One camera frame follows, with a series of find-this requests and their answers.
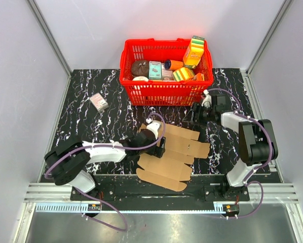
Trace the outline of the brown cardboard box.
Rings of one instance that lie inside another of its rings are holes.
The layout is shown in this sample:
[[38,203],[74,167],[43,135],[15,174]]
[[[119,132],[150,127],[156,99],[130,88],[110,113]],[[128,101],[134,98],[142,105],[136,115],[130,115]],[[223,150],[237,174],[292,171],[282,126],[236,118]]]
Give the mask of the brown cardboard box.
[[142,154],[136,174],[142,181],[181,192],[191,179],[196,158],[206,159],[210,144],[198,141],[199,132],[165,125],[165,152],[161,158]]

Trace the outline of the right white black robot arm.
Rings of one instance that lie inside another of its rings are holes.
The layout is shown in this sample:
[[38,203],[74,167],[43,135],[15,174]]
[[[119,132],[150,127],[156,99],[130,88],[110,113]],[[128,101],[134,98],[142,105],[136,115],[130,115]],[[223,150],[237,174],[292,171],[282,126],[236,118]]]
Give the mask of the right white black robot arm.
[[224,175],[217,186],[204,189],[206,199],[233,201],[247,193],[249,179],[260,168],[278,156],[278,147],[270,120],[256,120],[229,111],[224,94],[204,93],[201,102],[193,103],[190,111],[182,120],[196,126],[216,123],[238,134],[239,159],[234,167]]

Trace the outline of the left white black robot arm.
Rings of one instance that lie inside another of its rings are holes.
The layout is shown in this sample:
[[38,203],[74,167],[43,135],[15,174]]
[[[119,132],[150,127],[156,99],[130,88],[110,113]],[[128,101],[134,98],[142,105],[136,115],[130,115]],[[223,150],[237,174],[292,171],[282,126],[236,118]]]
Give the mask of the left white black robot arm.
[[94,200],[98,197],[99,188],[93,176],[85,172],[86,165],[131,161],[144,153],[161,158],[165,144],[166,138],[151,128],[114,143],[90,143],[78,137],[69,138],[45,155],[48,167],[45,178],[52,179],[57,186],[69,184],[79,189],[86,199]]

